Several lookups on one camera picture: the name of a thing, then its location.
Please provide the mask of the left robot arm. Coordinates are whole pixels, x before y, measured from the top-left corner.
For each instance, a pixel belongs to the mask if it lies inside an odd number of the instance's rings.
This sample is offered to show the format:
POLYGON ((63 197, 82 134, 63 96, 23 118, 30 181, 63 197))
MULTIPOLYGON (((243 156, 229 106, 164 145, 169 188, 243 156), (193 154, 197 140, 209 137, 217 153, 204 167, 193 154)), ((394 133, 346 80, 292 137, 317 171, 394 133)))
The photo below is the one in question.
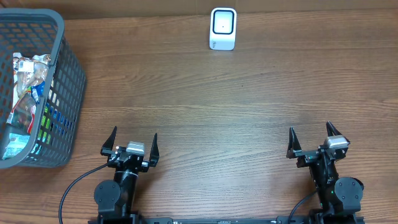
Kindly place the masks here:
POLYGON ((98 205, 98 216, 89 223, 142 224, 146 221, 139 212, 132 211, 132 204, 139 173, 147 172, 159 161, 157 135, 153 138, 149 159, 145 160, 143 143, 130 141, 125 147, 113 149, 116 132, 117 128, 114 128, 100 152, 108 158, 106 166, 115 169, 114 177, 96 186, 94 200, 98 205))

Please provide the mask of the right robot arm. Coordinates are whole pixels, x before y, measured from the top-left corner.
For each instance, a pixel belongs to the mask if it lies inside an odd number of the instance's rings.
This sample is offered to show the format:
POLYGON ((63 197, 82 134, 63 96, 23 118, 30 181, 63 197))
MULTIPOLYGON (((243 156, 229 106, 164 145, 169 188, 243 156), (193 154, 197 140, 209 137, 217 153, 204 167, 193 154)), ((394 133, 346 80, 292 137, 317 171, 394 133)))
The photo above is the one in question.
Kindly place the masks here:
POLYGON ((308 167, 315 190, 301 199, 290 212, 287 223, 364 223, 357 217, 361 210, 364 184, 354 177, 340 177, 335 163, 346 157, 350 141, 331 122, 326 123, 327 137, 316 150, 303 151, 293 127, 289 129, 286 158, 296 159, 297 167, 308 167), (295 217, 297 209, 314 195, 320 208, 311 209, 307 216, 295 217))

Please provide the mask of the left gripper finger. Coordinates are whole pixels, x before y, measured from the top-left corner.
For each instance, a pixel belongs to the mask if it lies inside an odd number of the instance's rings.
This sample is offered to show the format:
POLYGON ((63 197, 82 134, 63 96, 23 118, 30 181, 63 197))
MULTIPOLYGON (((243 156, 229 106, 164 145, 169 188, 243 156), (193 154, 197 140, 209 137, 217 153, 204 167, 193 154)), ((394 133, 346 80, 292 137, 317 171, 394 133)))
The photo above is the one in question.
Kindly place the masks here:
POLYGON ((102 147, 101 147, 102 150, 112 150, 113 149, 114 141, 116 139, 117 129, 118 128, 116 126, 113 128, 113 131, 110 134, 109 138, 102 145, 102 147))
POLYGON ((159 161, 160 155, 159 155, 159 148, 157 144, 157 133, 155 133, 153 142, 152 142, 152 147, 150 150, 150 157, 149 157, 149 166, 150 167, 155 167, 159 161))

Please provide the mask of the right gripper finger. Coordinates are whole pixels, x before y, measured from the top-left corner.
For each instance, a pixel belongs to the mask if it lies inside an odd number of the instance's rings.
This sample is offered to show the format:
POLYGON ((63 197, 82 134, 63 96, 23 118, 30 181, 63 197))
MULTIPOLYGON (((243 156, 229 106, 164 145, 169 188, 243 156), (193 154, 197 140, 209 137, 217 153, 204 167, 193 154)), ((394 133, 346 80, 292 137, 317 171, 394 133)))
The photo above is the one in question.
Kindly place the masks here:
POLYGON ((288 153, 302 152, 301 145, 299 143, 299 140, 297 138, 297 135, 294 131, 293 126, 291 126, 289 129, 289 144, 288 144, 287 152, 288 153))
POLYGON ((326 122, 326 130, 328 137, 341 135, 341 133, 335 128, 331 121, 326 122))

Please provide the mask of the green red snack bag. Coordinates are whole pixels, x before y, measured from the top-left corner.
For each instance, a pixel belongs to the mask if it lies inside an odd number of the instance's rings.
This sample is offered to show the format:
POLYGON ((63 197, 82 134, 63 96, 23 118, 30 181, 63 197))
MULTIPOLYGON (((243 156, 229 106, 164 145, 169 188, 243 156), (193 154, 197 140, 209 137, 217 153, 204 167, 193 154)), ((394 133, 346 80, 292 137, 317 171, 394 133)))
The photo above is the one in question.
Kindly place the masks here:
POLYGON ((36 102, 30 92, 19 99, 15 107, 11 110, 7 119, 7 124, 14 126, 23 132, 30 134, 34 124, 36 102))

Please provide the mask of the blue snack bar wrapper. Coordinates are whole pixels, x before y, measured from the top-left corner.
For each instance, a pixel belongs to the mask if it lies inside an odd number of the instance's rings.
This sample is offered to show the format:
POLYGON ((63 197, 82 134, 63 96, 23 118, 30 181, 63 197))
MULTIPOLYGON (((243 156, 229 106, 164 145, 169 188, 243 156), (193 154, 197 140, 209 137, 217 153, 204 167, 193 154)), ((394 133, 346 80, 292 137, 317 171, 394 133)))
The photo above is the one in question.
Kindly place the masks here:
POLYGON ((45 82, 30 87, 31 97, 33 98, 33 100, 37 105, 40 103, 40 97, 43 95, 44 87, 45 87, 45 82))

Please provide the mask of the beige brown snack pouch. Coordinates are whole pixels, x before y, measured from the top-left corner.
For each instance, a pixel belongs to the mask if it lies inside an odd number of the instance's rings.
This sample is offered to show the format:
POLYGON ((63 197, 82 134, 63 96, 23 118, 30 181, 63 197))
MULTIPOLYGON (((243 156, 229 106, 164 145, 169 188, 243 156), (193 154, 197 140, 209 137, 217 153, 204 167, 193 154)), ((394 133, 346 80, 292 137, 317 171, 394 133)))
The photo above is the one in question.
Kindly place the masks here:
POLYGON ((20 98, 30 86, 37 86, 47 78, 50 54, 23 57, 21 53, 13 53, 14 98, 20 98))

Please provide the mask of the teal white snack packet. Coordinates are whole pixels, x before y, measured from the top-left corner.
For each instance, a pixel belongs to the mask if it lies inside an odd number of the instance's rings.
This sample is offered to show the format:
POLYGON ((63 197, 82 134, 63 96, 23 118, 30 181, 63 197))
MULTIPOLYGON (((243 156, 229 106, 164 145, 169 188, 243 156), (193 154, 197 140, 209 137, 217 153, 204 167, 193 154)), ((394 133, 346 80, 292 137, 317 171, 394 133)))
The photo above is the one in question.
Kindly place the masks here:
POLYGON ((9 143, 5 148, 5 153, 2 156, 3 160, 10 159, 18 155, 29 142, 30 136, 16 133, 9 134, 9 143))

